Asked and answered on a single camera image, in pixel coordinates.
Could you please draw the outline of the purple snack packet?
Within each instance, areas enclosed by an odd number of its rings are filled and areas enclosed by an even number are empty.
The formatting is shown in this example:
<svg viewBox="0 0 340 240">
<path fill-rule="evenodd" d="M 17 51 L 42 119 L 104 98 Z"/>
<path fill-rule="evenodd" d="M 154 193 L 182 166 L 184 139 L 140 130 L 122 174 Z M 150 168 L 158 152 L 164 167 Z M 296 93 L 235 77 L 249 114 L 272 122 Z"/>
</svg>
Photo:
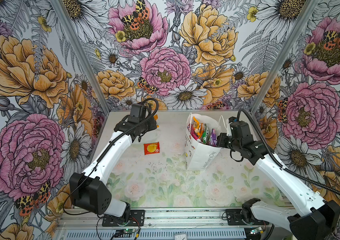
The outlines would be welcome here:
<svg viewBox="0 0 340 240">
<path fill-rule="evenodd" d="M 210 138 L 209 138 L 209 145 L 212 146 L 212 147 L 217 146 L 217 134 L 216 134 L 215 129 L 212 129 L 212 131 L 211 131 Z"/>
</svg>

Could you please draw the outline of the red yellow snack packet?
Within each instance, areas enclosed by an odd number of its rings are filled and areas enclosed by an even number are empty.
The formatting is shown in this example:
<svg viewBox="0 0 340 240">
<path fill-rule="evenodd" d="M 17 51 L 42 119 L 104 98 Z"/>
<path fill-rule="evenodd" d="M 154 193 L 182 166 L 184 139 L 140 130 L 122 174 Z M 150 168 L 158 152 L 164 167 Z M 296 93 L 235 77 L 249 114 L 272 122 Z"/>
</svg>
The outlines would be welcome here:
<svg viewBox="0 0 340 240">
<path fill-rule="evenodd" d="M 160 153 L 159 142 L 144 144 L 144 154 L 145 155 L 159 154 L 159 153 Z"/>
</svg>

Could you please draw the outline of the white paper bag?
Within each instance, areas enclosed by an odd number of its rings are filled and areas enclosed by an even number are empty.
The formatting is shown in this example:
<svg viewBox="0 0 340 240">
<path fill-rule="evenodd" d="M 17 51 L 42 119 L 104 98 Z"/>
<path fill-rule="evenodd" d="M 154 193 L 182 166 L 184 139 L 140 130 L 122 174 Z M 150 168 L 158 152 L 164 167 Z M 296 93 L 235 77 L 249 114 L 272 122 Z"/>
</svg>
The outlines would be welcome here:
<svg viewBox="0 0 340 240">
<path fill-rule="evenodd" d="M 200 114 L 190 113 L 188 116 L 185 128 L 185 156 L 187 161 L 187 170 L 204 170 L 217 157 L 221 148 L 218 146 L 212 147 L 209 143 L 205 145 L 203 142 L 200 143 L 196 141 L 191 136 L 188 130 L 188 125 L 193 124 L 193 117 L 196 117 L 201 124 L 206 124 L 209 128 L 210 134 L 212 129 L 215 129 L 217 138 L 219 134 L 222 133 L 221 122 Z"/>
</svg>

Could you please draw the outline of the pink chips bag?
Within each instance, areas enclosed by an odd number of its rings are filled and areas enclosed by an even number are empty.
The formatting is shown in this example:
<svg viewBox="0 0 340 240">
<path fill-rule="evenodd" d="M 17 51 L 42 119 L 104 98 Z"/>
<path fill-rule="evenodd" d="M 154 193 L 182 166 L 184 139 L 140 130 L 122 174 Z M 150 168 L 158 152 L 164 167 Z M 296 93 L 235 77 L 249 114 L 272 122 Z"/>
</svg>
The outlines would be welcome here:
<svg viewBox="0 0 340 240">
<path fill-rule="evenodd" d="M 191 136 L 198 142 L 202 142 L 201 140 L 201 125 L 200 124 L 190 124 L 188 125 L 188 130 Z"/>
</svg>

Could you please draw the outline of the green Fox's spring tea bag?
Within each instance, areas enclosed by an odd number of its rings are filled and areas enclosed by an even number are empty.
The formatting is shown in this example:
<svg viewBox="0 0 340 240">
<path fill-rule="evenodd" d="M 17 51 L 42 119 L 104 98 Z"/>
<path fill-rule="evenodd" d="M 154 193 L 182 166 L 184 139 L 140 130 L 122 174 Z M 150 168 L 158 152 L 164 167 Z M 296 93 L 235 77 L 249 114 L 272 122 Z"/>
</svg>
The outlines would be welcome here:
<svg viewBox="0 0 340 240">
<path fill-rule="evenodd" d="M 204 132 L 202 134 L 202 142 L 203 144 L 207 145 L 209 143 L 210 131 L 206 124 L 203 124 L 203 127 L 204 127 Z"/>
</svg>

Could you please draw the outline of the orange Fox's fruits candy bag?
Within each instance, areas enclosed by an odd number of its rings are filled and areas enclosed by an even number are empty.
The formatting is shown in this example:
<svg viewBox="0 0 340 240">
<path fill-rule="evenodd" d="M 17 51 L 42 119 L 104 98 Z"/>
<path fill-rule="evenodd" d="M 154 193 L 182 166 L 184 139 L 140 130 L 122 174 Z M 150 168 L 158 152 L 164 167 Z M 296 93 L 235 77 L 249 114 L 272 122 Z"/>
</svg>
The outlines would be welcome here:
<svg viewBox="0 0 340 240">
<path fill-rule="evenodd" d="M 204 139 L 204 134 L 206 132 L 206 125 L 205 124 L 200 124 L 200 127 L 198 129 L 197 135 L 201 141 Z"/>
</svg>

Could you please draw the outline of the clear orange cracker packet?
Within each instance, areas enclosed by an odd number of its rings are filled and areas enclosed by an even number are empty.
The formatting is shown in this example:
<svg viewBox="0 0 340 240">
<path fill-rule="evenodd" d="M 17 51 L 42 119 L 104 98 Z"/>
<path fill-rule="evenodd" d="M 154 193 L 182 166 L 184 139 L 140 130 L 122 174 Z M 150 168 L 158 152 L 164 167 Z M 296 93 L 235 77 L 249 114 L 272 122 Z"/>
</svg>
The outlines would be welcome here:
<svg viewBox="0 0 340 240">
<path fill-rule="evenodd" d="M 200 121 L 196 117 L 193 117 L 193 128 L 194 128 L 194 130 L 199 131 L 200 126 L 201 126 Z"/>
</svg>

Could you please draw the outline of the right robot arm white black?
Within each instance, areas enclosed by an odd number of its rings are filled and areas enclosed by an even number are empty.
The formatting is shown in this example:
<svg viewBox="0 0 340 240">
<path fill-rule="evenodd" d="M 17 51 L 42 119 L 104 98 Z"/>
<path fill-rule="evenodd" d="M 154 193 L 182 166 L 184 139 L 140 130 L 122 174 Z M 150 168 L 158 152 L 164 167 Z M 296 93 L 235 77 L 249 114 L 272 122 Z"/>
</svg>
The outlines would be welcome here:
<svg viewBox="0 0 340 240">
<path fill-rule="evenodd" d="M 324 240 L 336 230 L 340 217 L 338 204 L 324 200 L 306 181 L 288 173 L 288 168 L 268 145 L 254 140 L 248 123 L 229 118 L 227 131 L 219 135 L 218 145 L 239 153 L 242 160 L 262 171 L 294 207 L 288 210 L 252 198 L 242 205 L 243 222 L 268 222 L 290 231 L 297 240 Z"/>
</svg>

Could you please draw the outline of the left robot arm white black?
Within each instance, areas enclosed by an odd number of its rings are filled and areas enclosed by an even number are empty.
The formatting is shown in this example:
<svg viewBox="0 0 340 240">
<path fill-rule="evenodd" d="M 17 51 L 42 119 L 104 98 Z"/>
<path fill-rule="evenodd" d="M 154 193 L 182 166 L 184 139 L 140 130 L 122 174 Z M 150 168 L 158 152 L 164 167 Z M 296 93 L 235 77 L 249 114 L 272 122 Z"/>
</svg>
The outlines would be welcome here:
<svg viewBox="0 0 340 240">
<path fill-rule="evenodd" d="M 97 215 L 116 218 L 118 224 L 130 220 L 130 204 L 112 197 L 107 182 L 123 153 L 135 139 L 141 138 L 157 128 L 154 118 L 159 109 L 156 99 L 146 99 L 133 104 L 126 115 L 114 128 L 103 151 L 82 173 L 74 173 L 69 179 L 69 199 L 75 207 Z"/>
</svg>

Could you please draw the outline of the right green circuit board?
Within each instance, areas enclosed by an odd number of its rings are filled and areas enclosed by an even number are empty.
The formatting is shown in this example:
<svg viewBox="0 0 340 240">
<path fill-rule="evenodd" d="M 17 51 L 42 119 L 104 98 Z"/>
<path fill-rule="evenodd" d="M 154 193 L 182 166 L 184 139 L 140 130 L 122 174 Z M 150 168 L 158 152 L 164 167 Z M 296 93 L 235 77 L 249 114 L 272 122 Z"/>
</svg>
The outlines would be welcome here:
<svg viewBox="0 0 340 240">
<path fill-rule="evenodd" d="M 250 230 L 249 234 L 250 235 L 257 235 L 257 234 L 262 234 L 264 232 L 262 227 L 257 227 L 257 228 L 253 228 Z"/>
</svg>

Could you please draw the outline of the green circuit board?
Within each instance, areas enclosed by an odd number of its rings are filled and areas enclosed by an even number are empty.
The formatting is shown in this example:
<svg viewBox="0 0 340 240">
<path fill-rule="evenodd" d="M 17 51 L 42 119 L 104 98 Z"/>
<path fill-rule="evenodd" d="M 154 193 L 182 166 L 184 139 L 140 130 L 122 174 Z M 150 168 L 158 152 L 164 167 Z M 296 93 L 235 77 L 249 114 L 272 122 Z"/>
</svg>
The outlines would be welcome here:
<svg viewBox="0 0 340 240">
<path fill-rule="evenodd" d="M 262 234 L 264 232 L 262 227 L 257 227 L 257 228 L 253 228 L 250 230 L 249 234 L 250 235 L 257 235 L 257 234 Z"/>
<path fill-rule="evenodd" d="M 136 233 L 138 232 L 138 229 L 122 229 L 122 230 L 116 230 L 116 232 L 113 235 L 113 238 L 132 238 L 136 236 Z"/>
</svg>

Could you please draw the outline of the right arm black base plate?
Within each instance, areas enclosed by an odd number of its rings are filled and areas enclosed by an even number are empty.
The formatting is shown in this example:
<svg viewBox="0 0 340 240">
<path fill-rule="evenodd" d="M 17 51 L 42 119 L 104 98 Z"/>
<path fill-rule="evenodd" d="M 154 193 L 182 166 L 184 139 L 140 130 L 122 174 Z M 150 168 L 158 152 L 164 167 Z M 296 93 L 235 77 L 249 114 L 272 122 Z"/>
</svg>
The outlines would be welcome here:
<svg viewBox="0 0 340 240">
<path fill-rule="evenodd" d="M 256 219 L 250 218 L 245 219 L 242 214 L 242 209 L 226 209 L 221 216 L 222 220 L 227 221 L 229 226 L 239 226 L 239 225 L 248 225 L 248 226 L 268 226 L 269 222 L 260 221 Z"/>
</svg>

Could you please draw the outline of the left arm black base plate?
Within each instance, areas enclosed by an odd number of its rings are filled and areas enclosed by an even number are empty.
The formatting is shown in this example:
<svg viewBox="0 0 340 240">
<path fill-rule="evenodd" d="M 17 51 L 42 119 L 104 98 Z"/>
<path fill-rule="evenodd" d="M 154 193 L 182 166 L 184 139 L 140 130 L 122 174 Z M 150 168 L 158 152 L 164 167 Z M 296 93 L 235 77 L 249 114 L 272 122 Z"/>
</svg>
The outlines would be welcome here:
<svg viewBox="0 0 340 240">
<path fill-rule="evenodd" d="M 121 217 L 105 215 L 103 227 L 142 227 L 145 220 L 145 210 L 126 210 Z"/>
</svg>

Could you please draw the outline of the aluminium mounting rail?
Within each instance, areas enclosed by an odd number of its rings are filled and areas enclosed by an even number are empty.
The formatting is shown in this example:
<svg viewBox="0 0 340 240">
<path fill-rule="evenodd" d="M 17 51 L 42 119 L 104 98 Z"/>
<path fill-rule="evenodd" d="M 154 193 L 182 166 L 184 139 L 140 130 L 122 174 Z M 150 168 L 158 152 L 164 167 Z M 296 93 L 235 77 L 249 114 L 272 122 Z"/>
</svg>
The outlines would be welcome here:
<svg viewBox="0 0 340 240">
<path fill-rule="evenodd" d="M 145 210 L 145 220 L 142 229 L 199 229 L 199 228 L 252 228 L 259 225 L 229 226 L 221 216 L 226 209 L 241 209 L 240 207 L 215 207 L 215 208 L 132 208 L 131 210 Z M 112 229 L 103 227 L 102 219 L 93 213 L 82 209 L 68 209 L 59 221 L 60 229 Z"/>
</svg>

